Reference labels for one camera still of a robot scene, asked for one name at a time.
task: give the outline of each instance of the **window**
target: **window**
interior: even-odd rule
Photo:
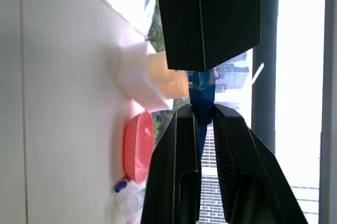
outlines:
[[[308,222],[318,223],[325,0],[279,0],[276,157]]]

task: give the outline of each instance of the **white container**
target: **white container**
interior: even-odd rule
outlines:
[[[116,75],[119,88],[151,113],[173,107],[173,100],[166,99],[160,85],[150,79],[148,56],[155,53],[148,41],[122,47]]]

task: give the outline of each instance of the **tree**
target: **tree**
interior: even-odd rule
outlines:
[[[189,104],[190,99],[175,99],[173,101],[173,109],[171,111],[160,111],[153,116],[153,128],[154,128],[154,145],[157,146],[159,140],[163,137],[174,112],[182,106]]]
[[[162,28],[162,22],[160,18],[159,2],[156,0],[156,6],[154,9],[153,20],[150,30],[147,34],[148,40],[151,42],[153,48],[157,52],[163,52],[165,50],[164,34]]]

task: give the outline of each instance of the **white plastic cup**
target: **white plastic cup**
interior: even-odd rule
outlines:
[[[174,81],[161,84],[161,90],[166,99],[181,99],[189,96],[189,80],[186,72],[174,73]]]
[[[153,83],[168,83],[174,80],[174,70],[167,67],[166,52],[150,54],[147,65],[148,75]]]

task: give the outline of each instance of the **pink oval lid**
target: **pink oval lid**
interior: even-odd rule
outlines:
[[[144,111],[129,121],[124,133],[124,170],[137,184],[141,184],[147,178],[152,152],[152,115]]]

